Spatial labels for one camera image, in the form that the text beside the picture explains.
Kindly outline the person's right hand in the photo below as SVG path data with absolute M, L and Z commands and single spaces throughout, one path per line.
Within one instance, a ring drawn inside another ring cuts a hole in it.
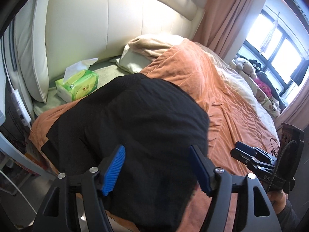
M 267 193 L 267 196 L 272 203 L 275 213 L 277 215 L 281 213 L 286 206 L 286 194 L 282 190 L 270 191 Z

